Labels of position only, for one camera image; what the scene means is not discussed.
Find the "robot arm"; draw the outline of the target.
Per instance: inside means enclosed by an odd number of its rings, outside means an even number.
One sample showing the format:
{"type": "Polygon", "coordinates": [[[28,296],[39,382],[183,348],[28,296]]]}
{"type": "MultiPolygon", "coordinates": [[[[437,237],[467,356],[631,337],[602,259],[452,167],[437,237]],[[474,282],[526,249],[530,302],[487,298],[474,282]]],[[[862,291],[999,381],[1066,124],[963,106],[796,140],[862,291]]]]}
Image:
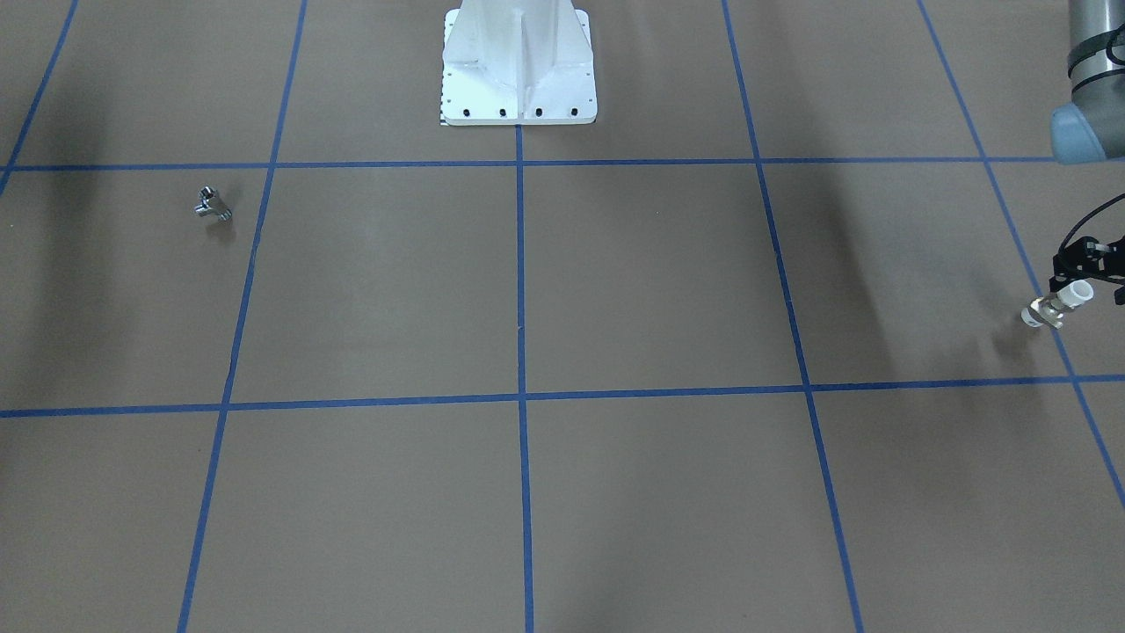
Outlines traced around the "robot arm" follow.
{"type": "Polygon", "coordinates": [[[1124,156],[1122,1],[1069,1],[1068,103],[1051,114],[1051,148],[1059,164],[1124,156]]]}

